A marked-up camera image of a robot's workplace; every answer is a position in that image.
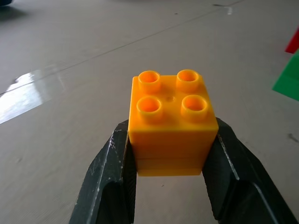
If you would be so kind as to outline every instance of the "small hole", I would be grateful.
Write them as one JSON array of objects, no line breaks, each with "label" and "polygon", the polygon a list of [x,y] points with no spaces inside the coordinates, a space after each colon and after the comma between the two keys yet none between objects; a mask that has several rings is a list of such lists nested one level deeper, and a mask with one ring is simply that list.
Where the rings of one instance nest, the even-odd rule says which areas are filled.
[{"label": "small hole", "polygon": [[172,97],[172,96],[166,97],[167,102],[174,102],[175,100],[176,100],[175,97]]},{"label": "small hole", "polygon": [[155,71],[144,71],[139,75],[140,81],[145,83],[153,83],[157,81],[159,78],[160,78],[159,73]]},{"label": "small hole", "polygon": [[192,111],[202,111],[206,107],[206,102],[202,97],[194,95],[186,97],[184,105]]},{"label": "small hole", "polygon": [[178,73],[178,78],[183,81],[192,82],[197,80],[199,75],[193,70],[182,70]]},{"label": "small hole", "polygon": [[143,112],[155,112],[161,107],[161,102],[156,98],[146,97],[140,99],[137,108]]}]

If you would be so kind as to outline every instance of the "scuff mark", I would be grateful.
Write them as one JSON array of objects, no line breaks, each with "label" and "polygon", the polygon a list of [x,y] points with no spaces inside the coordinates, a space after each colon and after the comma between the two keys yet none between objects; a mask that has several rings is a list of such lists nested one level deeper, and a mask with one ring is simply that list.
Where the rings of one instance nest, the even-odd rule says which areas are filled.
[{"label": "scuff mark", "polygon": [[17,159],[16,163],[19,163],[23,160],[23,157],[20,157],[19,159]]},{"label": "scuff mark", "polygon": [[288,133],[287,136],[288,136],[289,139],[293,140],[294,142],[299,143],[299,140],[296,139],[292,133]]},{"label": "scuff mark", "polygon": [[233,8],[230,6],[225,6],[225,5],[220,5],[220,4],[213,4],[213,6],[219,6],[219,7],[224,7],[228,9],[228,15],[231,15],[233,13]]},{"label": "scuff mark", "polygon": [[93,176],[94,175],[94,170],[96,168],[96,163],[94,162],[91,169],[90,169],[90,174]]},{"label": "scuff mark", "polygon": [[[107,163],[107,155],[108,155],[108,153],[109,153],[109,148],[110,148],[110,146],[112,145],[112,141],[113,141],[113,138],[111,137],[110,140],[109,140],[108,150],[106,151],[106,154],[105,154],[105,161],[104,161],[103,167],[104,167],[104,166],[106,165],[106,163]],[[103,173],[104,173],[104,169],[102,168],[102,169],[101,169],[101,173],[100,173],[100,178],[99,178],[99,180],[102,180]],[[92,203],[91,203],[91,209],[90,209],[90,212],[89,212],[90,214],[93,213],[93,209],[94,209],[94,206],[95,206],[95,203],[96,203],[98,194],[99,194],[99,193],[97,192],[97,194],[96,194],[96,195],[94,196],[94,198],[93,198],[93,201],[92,201]],[[92,218],[92,216],[89,215],[88,218],[87,218],[86,223],[90,223],[91,218]]]}]

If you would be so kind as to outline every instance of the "red object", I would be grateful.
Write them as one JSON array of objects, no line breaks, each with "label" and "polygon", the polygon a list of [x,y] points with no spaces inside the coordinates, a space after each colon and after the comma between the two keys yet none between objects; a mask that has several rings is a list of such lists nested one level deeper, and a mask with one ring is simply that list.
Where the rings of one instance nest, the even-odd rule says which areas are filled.
[{"label": "red object", "polygon": [[297,28],[297,31],[294,34],[291,41],[289,42],[289,45],[286,47],[285,52],[294,54],[298,48],[299,48],[299,28]]}]

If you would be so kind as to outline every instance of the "floor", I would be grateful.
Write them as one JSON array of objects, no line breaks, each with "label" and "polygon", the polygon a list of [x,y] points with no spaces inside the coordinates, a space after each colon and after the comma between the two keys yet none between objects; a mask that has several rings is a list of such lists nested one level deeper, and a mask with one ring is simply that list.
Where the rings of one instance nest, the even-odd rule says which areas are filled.
[{"label": "floor", "polygon": [[[0,8],[0,223],[66,224],[144,70],[204,77],[299,219],[299,102],[271,90],[297,0],[15,0]],[[202,176],[138,177],[136,224],[213,224]]]}]

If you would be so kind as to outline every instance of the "green object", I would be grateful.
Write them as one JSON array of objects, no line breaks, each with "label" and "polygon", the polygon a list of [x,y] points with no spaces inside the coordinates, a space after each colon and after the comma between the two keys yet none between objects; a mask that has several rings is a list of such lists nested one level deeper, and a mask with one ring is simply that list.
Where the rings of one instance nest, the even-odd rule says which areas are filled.
[{"label": "green object", "polygon": [[273,90],[299,101],[299,50],[289,61]]}]

